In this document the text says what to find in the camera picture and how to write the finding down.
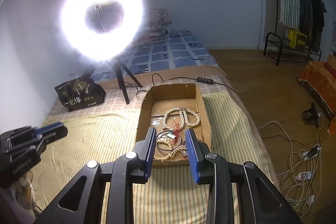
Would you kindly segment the black printed gift bag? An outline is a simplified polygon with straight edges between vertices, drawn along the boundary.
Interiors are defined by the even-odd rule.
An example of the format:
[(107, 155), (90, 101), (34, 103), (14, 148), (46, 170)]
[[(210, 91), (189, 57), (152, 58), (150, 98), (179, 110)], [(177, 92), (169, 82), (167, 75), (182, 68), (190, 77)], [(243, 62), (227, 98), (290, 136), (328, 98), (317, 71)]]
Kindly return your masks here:
[(94, 82), (90, 73), (66, 81), (54, 89), (60, 103), (68, 111), (85, 109), (105, 102), (106, 91)]

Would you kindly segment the cardboard tray box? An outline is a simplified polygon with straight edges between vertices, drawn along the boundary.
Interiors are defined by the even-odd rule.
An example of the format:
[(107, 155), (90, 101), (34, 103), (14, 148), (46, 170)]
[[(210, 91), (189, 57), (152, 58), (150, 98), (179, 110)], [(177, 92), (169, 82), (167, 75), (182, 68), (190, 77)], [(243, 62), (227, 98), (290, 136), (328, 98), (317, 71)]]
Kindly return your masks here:
[(201, 90), (196, 84), (153, 86), (142, 100), (136, 141), (155, 128), (155, 165), (187, 164), (186, 132), (211, 145), (212, 129)]

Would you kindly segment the black device on floor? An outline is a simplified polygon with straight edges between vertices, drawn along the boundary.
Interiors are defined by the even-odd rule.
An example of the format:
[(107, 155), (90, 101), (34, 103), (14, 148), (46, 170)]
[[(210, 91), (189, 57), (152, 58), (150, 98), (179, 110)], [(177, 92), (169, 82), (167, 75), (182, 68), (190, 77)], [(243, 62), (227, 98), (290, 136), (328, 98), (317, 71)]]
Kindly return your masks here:
[(318, 127), (319, 118), (320, 116), (314, 102), (311, 103), (310, 108), (302, 112), (302, 121), (305, 125)]

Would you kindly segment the black tripod stand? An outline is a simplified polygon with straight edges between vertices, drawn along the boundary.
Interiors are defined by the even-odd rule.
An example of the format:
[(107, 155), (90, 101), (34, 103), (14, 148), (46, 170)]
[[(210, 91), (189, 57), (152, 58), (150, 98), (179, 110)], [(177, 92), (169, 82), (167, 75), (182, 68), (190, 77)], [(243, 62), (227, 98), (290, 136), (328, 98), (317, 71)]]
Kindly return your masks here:
[(119, 88), (122, 90), (123, 97), (125, 99), (126, 104), (130, 104), (130, 99), (126, 90), (125, 81), (123, 79), (122, 70), (126, 72), (126, 74), (133, 80), (135, 83), (136, 88), (142, 88), (143, 86), (138, 81), (138, 79), (135, 77), (133, 73), (131, 73), (130, 69), (121, 61), (121, 59), (118, 57), (115, 60), (108, 60), (108, 64), (114, 69), (116, 72), (117, 80)]

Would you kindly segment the blue checkered bed sheet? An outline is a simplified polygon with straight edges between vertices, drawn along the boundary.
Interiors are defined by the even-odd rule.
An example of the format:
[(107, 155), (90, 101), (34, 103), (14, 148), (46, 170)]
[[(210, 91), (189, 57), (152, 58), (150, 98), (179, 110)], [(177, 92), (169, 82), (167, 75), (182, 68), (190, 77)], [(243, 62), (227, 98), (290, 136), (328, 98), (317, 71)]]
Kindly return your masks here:
[(134, 75), (195, 65), (217, 66), (214, 57), (187, 30), (172, 30), (163, 40), (129, 47), (120, 59)]

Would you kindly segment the orange covered furniture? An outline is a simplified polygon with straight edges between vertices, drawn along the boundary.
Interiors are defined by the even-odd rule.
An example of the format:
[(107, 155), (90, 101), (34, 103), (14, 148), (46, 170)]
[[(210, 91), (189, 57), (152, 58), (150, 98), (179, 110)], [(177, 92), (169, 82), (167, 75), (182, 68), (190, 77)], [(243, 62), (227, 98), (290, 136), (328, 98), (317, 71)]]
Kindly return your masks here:
[(327, 132), (335, 136), (335, 56), (329, 54), (327, 62), (310, 61), (306, 64), (298, 82), (308, 84), (322, 102), (331, 122)]

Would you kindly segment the floral pillow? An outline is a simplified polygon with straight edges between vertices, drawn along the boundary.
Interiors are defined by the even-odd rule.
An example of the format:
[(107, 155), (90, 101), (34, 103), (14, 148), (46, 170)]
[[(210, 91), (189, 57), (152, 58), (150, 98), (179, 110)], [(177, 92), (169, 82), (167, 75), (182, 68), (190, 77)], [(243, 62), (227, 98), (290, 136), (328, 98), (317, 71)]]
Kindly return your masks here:
[(171, 17), (167, 10), (148, 9), (143, 13), (141, 26), (134, 38), (139, 44), (158, 41), (170, 34)]

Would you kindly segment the black clothes rack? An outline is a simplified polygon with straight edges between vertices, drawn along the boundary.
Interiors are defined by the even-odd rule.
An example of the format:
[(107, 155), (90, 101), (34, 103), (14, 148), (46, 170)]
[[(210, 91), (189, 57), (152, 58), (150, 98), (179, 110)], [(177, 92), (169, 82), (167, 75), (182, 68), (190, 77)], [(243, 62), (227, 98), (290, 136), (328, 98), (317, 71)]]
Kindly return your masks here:
[(280, 17), (280, 0), (276, 0), (275, 15), (274, 31), (268, 32), (265, 36), (263, 55), (273, 59), (276, 65), (279, 65), (281, 62), (304, 64), (313, 61), (314, 59), (320, 61), (322, 55), (321, 49), (319, 49), (319, 52), (315, 52), (308, 47), (307, 44), (303, 51), (294, 50), (289, 47), (289, 39), (287, 36), (288, 30), (291, 28), (283, 26), (278, 22)]

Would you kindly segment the yellow crate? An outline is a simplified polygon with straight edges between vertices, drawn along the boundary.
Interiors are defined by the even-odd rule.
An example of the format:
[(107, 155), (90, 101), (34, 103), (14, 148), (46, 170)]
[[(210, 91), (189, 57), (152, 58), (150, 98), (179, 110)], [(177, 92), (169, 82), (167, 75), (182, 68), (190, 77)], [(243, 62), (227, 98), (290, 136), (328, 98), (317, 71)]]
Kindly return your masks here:
[(288, 30), (289, 47), (294, 50), (303, 51), (306, 47), (307, 36), (297, 30)]

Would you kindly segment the dark hanging clothes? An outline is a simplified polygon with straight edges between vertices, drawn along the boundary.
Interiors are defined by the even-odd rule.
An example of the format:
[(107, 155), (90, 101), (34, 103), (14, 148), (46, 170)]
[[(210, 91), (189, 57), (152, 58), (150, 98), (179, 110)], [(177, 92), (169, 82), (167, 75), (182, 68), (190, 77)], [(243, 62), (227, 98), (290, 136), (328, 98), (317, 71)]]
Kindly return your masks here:
[(307, 46), (319, 52), (325, 26), (325, 4), (322, 0), (299, 0), (299, 30), (307, 36)]

